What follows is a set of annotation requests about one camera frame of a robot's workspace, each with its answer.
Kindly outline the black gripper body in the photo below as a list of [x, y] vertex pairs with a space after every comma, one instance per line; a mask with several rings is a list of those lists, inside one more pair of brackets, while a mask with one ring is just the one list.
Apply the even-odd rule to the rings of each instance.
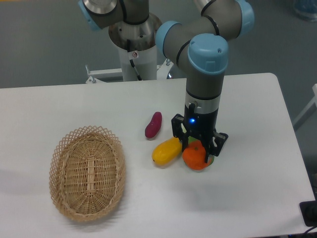
[[183, 125], [189, 136], [200, 141], [211, 141], [216, 131], [218, 110], [212, 113], [200, 114], [193, 106], [185, 106]]

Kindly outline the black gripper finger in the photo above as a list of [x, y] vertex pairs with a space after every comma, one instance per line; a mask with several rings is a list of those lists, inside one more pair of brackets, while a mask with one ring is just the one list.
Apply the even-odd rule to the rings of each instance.
[[217, 131], [214, 131], [203, 139], [203, 147], [206, 152], [205, 163], [209, 162], [210, 156], [219, 156], [227, 139], [228, 134], [222, 132], [218, 133]]
[[182, 148], [181, 148], [182, 152], [188, 146], [188, 137], [189, 137], [189, 134], [183, 131], [183, 128], [182, 128], [183, 122], [184, 122], [184, 117], [180, 114], [176, 114], [171, 120], [173, 136], [175, 138], [178, 138], [178, 140], [180, 141], [182, 145]]

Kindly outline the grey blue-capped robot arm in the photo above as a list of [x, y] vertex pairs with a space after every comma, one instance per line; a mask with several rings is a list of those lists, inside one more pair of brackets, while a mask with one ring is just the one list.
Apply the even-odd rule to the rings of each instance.
[[228, 41], [250, 32], [255, 15], [245, 0], [198, 0], [200, 18], [183, 25], [162, 23], [147, 0], [81, 0], [78, 5], [93, 30], [108, 29], [119, 51], [125, 81], [157, 79], [157, 52], [186, 74], [184, 115], [171, 123], [183, 148], [188, 138], [201, 141], [205, 162], [218, 156], [228, 136], [217, 132], [216, 118]]

